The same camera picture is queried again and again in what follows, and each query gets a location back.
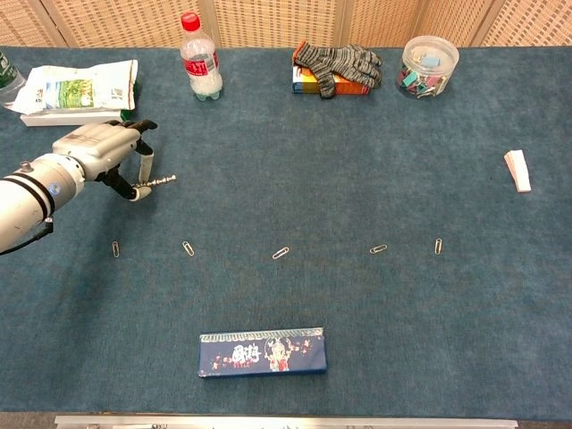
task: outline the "white eraser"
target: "white eraser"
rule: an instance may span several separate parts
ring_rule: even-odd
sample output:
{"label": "white eraser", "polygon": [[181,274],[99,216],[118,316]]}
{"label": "white eraser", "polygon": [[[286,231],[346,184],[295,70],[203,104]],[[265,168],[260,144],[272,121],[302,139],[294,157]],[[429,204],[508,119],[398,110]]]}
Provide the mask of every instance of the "white eraser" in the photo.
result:
{"label": "white eraser", "polygon": [[530,180],[528,178],[528,167],[526,167],[525,155],[522,150],[511,150],[504,156],[510,174],[512,175],[518,192],[530,192]]}

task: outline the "colorful box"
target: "colorful box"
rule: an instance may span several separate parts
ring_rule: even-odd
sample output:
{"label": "colorful box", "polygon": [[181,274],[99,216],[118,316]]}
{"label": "colorful box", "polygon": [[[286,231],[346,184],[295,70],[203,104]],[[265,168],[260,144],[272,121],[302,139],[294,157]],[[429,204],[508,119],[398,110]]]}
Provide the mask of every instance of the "colorful box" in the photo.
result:
{"label": "colorful box", "polygon": [[[361,83],[346,80],[334,74],[336,82],[336,95],[366,95],[369,94],[369,87]],[[319,94],[320,88],[314,74],[306,67],[294,65],[292,67],[292,92],[294,94]]]}
{"label": "colorful box", "polygon": [[322,373],[324,328],[200,335],[198,376]]}

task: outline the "woven wall panel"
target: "woven wall panel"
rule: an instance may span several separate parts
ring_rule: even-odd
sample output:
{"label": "woven wall panel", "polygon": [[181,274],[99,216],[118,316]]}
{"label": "woven wall panel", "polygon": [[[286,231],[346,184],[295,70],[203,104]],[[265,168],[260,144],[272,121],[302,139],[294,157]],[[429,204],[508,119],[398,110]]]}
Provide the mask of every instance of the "woven wall panel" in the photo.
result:
{"label": "woven wall panel", "polygon": [[572,0],[507,0],[484,46],[572,46]]}
{"label": "woven wall panel", "polygon": [[405,46],[416,22],[419,0],[355,0],[349,42],[363,46]]}
{"label": "woven wall panel", "polygon": [[[71,46],[181,44],[181,14],[199,13],[197,0],[42,0],[65,27]],[[206,20],[201,22],[208,30]]]}
{"label": "woven wall panel", "polygon": [[455,46],[470,46],[492,0],[427,0],[415,36],[446,38]]}
{"label": "woven wall panel", "polygon": [[27,0],[0,0],[0,45],[55,46],[55,42]]}
{"label": "woven wall panel", "polygon": [[334,0],[214,0],[224,47],[295,47],[336,43]]}

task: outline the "robotic arm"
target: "robotic arm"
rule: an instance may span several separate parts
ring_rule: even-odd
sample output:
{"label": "robotic arm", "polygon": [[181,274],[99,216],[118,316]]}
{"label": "robotic arm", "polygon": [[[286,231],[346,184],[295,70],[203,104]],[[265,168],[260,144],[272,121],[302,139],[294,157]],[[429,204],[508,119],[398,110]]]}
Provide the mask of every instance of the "robotic arm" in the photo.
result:
{"label": "robotic arm", "polygon": [[[139,201],[151,193],[149,186],[131,186],[120,174],[123,158],[135,151],[141,156],[139,182],[147,182],[153,166],[153,149],[141,138],[154,122],[91,123],[57,140],[53,153],[0,179],[0,255],[13,252],[53,231],[52,214],[82,190],[85,181],[102,181],[122,197]],[[40,223],[45,229],[13,247]]]}

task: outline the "box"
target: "box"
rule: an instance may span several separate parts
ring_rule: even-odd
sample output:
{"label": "box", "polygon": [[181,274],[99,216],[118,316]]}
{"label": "box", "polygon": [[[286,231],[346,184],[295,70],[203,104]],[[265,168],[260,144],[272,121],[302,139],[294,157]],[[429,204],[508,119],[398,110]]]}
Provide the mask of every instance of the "box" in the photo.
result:
{"label": "box", "polygon": [[[369,94],[369,87],[361,83],[346,80],[334,74],[336,82],[336,95],[366,95]],[[320,88],[314,74],[306,68],[294,65],[292,67],[292,92],[294,94],[319,94]]]}
{"label": "box", "polygon": [[198,376],[322,373],[324,328],[200,335]]}
{"label": "box", "polygon": [[21,114],[20,119],[27,127],[50,127],[56,125],[85,125],[86,123],[102,123],[107,121],[126,121],[130,117],[129,110],[106,110],[99,112]]}

